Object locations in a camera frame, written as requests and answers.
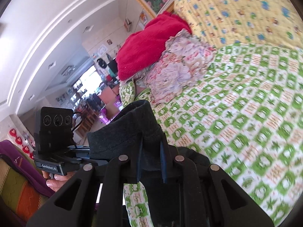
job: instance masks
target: wooden furniture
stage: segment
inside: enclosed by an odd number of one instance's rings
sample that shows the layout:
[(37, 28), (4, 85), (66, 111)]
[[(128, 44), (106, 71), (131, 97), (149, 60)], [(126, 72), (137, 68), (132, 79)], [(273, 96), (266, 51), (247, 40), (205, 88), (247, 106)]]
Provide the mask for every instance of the wooden furniture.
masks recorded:
[(99, 113), (93, 110), (89, 105), (86, 105), (86, 108), (82, 111), (82, 124), (75, 130), (77, 135), (84, 138), (86, 134), (91, 130), (93, 124), (99, 117)]
[(98, 97), (105, 103), (105, 108), (107, 110), (106, 117), (110, 120), (116, 114), (119, 113), (119, 109), (114, 105), (116, 96), (119, 94), (119, 85), (116, 85), (113, 89), (110, 87), (105, 87)]

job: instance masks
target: striped cushion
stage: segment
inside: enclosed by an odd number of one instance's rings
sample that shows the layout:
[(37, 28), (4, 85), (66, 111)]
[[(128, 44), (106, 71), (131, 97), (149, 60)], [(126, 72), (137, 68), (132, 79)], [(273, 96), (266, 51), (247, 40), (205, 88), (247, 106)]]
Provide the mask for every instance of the striped cushion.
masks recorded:
[(22, 220), (28, 221), (47, 197), (40, 195), (27, 179), (0, 159), (0, 196)]

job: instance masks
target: green patterned cloth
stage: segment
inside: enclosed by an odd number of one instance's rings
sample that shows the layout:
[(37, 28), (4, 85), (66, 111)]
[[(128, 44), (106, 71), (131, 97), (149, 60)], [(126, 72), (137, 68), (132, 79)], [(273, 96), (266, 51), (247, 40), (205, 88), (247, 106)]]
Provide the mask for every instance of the green patterned cloth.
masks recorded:
[(126, 107), (129, 103), (132, 103), (134, 101), (135, 97), (135, 86), (134, 86), (134, 80), (131, 79), (127, 82), (125, 85), (121, 85), (119, 87), (119, 93), (121, 97), (121, 102), (124, 107)]
[[(122, 99), (133, 100), (133, 88)], [(150, 90), (140, 99), (152, 104)], [(302, 103), (301, 50), (234, 44), (218, 50), (194, 87), (152, 108), (169, 144), (207, 155), (277, 226), (303, 191)], [(143, 185), (124, 193), (131, 225), (152, 226)]]

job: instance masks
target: red towel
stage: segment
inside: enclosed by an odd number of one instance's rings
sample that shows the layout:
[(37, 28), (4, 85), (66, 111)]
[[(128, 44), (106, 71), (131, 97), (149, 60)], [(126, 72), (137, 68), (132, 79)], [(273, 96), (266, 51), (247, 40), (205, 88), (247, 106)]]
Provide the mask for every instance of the red towel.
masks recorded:
[(130, 35), (116, 57), (120, 80), (127, 80), (157, 62), (165, 50), (165, 42), (183, 28), (191, 33), (186, 21), (164, 12), (151, 20), (143, 31)]

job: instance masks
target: yellow patterned quilt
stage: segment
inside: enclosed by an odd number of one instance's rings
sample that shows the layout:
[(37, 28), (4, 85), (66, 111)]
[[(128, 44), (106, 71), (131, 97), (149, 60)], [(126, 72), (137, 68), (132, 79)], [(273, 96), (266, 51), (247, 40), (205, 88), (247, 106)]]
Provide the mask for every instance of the yellow patterned quilt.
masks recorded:
[(175, 11), (217, 48), (235, 42), (303, 48), (303, 22), (290, 0), (175, 0)]

